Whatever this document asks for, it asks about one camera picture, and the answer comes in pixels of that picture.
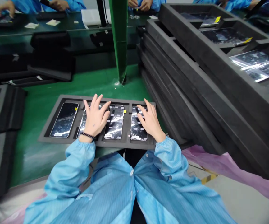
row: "green table surface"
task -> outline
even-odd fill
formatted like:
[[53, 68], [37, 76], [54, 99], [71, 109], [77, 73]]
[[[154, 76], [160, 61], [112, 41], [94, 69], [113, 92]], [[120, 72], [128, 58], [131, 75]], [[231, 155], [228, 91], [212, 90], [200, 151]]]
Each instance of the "green table surface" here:
[[[132, 19], [130, 15], [132, 12], [129, 12], [128, 15], [128, 26], [142, 26], [146, 24], [146, 20], [149, 19], [149, 16], [140, 16], [139, 19]], [[60, 24], [57, 26], [47, 25], [48, 20], [37, 21], [35, 14], [26, 15], [26, 20], [16, 28], [0, 28], [0, 37], [3, 36], [20, 36], [20, 35], [32, 35], [34, 32], [51, 32], [51, 31], [76, 31], [76, 30], [85, 30], [85, 26], [82, 22], [81, 12], [71, 12], [67, 14], [67, 17], [64, 19], [59, 19]], [[25, 28], [28, 23], [36, 23], [39, 26], [35, 29]], [[100, 28], [99, 26], [89, 26], [90, 29], [108, 29], [108, 27]]]
[[[38, 142], [39, 134], [59, 95], [93, 96], [152, 101], [139, 76], [138, 66], [127, 67], [127, 82], [117, 84], [117, 68], [77, 73], [72, 82], [24, 88], [28, 91], [22, 129], [18, 132], [11, 186], [49, 175], [53, 166], [65, 159], [69, 145]], [[118, 148], [97, 147], [95, 157], [112, 153]]]

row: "cable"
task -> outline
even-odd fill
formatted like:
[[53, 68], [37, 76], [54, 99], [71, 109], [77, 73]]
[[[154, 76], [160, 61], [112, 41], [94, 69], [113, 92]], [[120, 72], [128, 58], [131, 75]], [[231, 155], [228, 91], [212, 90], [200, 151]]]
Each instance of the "cable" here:
[[106, 19], [107, 19], [107, 9], [106, 9], [106, 2], [105, 2], [105, 0], [103, 0], [103, 6], [104, 6], [104, 12], [106, 14]]

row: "hand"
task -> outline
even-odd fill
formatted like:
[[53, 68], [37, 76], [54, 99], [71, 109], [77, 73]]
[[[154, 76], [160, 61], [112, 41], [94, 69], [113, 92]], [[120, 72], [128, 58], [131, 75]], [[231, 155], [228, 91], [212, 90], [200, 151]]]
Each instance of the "hand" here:
[[137, 8], [138, 7], [138, 0], [128, 0], [128, 6], [130, 8]]
[[141, 109], [144, 115], [143, 118], [141, 114], [138, 114], [138, 119], [140, 120], [146, 132], [152, 135], [156, 142], [163, 142], [166, 139], [166, 134], [160, 127], [155, 107], [149, 103], [148, 100], [144, 99], [144, 101], [147, 105], [147, 111], [141, 105], [137, 105], [137, 107]]
[[66, 9], [69, 8], [68, 2], [64, 0], [52, 0], [50, 2], [50, 6], [58, 11], [65, 11]]
[[[106, 126], [107, 120], [110, 116], [110, 111], [105, 112], [109, 105], [111, 104], [111, 101], [105, 103], [101, 109], [99, 109], [99, 103], [103, 95], [100, 95], [97, 98], [97, 94], [94, 95], [93, 100], [91, 102], [91, 106], [88, 106], [88, 103], [86, 100], [84, 100], [85, 108], [86, 108], [86, 114], [87, 114], [87, 120], [86, 120], [86, 126], [84, 129], [84, 133], [96, 136], [103, 128]], [[90, 137], [80, 135], [79, 137], [80, 142], [91, 142], [92, 139]]]
[[0, 17], [2, 16], [2, 11], [8, 10], [9, 16], [14, 18], [14, 14], [16, 13], [16, 7], [12, 1], [7, 1], [5, 3], [0, 4]]
[[152, 3], [153, 3], [153, 0], [143, 0], [139, 9], [141, 11], [145, 11], [145, 12], [149, 11], [150, 8], [151, 8]]

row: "blue anti-static coat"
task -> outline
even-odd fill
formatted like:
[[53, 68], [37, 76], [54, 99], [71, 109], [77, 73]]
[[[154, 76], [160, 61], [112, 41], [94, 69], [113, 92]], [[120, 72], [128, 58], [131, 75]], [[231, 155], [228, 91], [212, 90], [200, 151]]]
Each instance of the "blue anti-static coat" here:
[[148, 224], [235, 223], [220, 195], [187, 174], [187, 159], [169, 137], [134, 169], [118, 153], [102, 157], [83, 193], [78, 187], [89, 175], [95, 143], [76, 140], [66, 157], [51, 171], [47, 196], [26, 209], [24, 223], [130, 223], [135, 197]]

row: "person's right hand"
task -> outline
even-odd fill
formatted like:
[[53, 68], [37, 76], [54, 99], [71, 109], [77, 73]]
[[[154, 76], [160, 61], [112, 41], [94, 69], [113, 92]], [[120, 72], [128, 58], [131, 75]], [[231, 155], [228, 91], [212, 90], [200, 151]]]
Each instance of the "person's right hand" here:
[[128, 0], [128, 6], [130, 8], [137, 8], [139, 6], [138, 0]]
[[16, 13], [16, 7], [12, 1], [7, 1], [5, 3], [0, 4], [0, 17], [2, 16], [2, 12], [4, 10], [9, 10], [9, 16], [14, 18], [14, 14]]
[[149, 103], [148, 100], [144, 99], [144, 101], [147, 105], [147, 111], [141, 105], [137, 105], [137, 107], [140, 108], [144, 115], [143, 118], [141, 114], [138, 114], [138, 119], [140, 120], [146, 132], [152, 135], [156, 142], [163, 142], [166, 139], [166, 134], [160, 127], [155, 107]]

